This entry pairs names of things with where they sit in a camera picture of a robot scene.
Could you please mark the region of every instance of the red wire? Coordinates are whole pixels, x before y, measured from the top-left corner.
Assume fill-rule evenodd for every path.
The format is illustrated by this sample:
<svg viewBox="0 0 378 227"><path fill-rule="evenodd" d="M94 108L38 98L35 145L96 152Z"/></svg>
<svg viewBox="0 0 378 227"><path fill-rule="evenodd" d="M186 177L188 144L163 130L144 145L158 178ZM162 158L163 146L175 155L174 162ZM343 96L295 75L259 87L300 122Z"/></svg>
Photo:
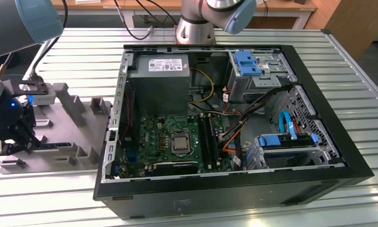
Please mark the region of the red wire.
<svg viewBox="0 0 378 227"><path fill-rule="evenodd" d="M126 129L124 129L124 131L123 131L123 135L122 135L122 137L120 137L120 139L119 139L119 142L123 141L124 136L126 136L126 133L127 133L127 129L128 129L128 126L130 126L130 104L128 104L128 95L127 95L127 93L124 93L124 95L126 95L126 105L127 105L127 125L126 125Z"/></svg>

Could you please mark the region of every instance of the gray robot arm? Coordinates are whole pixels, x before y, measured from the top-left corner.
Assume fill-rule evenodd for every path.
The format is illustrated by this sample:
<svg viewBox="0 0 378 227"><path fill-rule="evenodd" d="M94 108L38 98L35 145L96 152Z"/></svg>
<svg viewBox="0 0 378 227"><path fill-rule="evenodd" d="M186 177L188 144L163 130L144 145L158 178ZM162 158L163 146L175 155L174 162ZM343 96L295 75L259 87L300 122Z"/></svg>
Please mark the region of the gray robot arm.
<svg viewBox="0 0 378 227"><path fill-rule="evenodd" d="M230 34L250 22L255 0L182 0L182 15L175 30L179 44L212 44L212 25Z"/></svg>
<svg viewBox="0 0 378 227"><path fill-rule="evenodd" d="M0 56L59 36L61 19L50 0L0 0ZM17 97L46 95L42 79L0 80L0 156L37 148L35 126L30 102L19 103ZM33 90L22 90L22 85Z"/></svg>

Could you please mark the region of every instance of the connector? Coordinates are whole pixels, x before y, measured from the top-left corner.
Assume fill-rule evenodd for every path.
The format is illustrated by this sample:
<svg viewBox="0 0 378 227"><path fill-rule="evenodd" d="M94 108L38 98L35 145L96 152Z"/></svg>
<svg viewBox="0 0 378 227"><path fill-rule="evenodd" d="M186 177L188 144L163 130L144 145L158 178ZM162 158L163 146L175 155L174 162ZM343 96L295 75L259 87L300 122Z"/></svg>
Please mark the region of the connector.
<svg viewBox="0 0 378 227"><path fill-rule="evenodd" d="M152 34L152 26L150 26L146 31L147 31L147 33L151 35L151 34Z"/></svg>

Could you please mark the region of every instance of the metal table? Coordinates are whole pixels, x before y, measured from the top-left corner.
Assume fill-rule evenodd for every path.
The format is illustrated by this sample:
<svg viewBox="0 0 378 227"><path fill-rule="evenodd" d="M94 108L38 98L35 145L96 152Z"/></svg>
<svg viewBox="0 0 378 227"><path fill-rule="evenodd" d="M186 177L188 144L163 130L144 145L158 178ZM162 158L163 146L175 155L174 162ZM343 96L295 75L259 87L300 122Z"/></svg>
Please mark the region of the metal table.
<svg viewBox="0 0 378 227"><path fill-rule="evenodd" d="M134 29L143 35L146 29ZM136 42L123 29L66 29L38 66L82 100L111 101L123 44L172 44L172 29ZM315 79L375 176L307 205L122 221L92 201L95 171L0 175L0 226L378 226L378 88L331 35L319 30L215 31L219 44L288 44Z"/></svg>

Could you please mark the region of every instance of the blue plastic latch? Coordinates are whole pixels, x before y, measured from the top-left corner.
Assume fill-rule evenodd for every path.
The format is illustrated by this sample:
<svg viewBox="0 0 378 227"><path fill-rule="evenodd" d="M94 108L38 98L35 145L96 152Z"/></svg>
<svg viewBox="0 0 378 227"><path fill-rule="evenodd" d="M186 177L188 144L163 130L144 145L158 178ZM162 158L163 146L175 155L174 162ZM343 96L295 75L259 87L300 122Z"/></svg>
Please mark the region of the blue plastic latch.
<svg viewBox="0 0 378 227"><path fill-rule="evenodd" d="M266 146L279 146L280 142L279 142L279 138L278 136L263 136L263 140L266 142Z"/></svg>
<svg viewBox="0 0 378 227"><path fill-rule="evenodd" d="M314 144L318 144L318 143L319 143L319 137L316 136L316 134L314 134L314 133L310 134L310 138L311 138Z"/></svg>
<svg viewBox="0 0 378 227"><path fill-rule="evenodd" d="M260 146L260 147L264 147L264 146L266 146L263 137L258 137L258 142L259 142L259 146Z"/></svg>
<svg viewBox="0 0 378 227"><path fill-rule="evenodd" d="M250 157L251 153L252 153L252 149L248 149L248 152L247 152L247 154L246 154L244 160L247 160L247 159L248 159L248 157Z"/></svg>
<svg viewBox="0 0 378 227"><path fill-rule="evenodd" d="M262 74L262 70L259 70L256 65L256 59L248 51L235 51L235 63L240 76L259 76Z"/></svg>

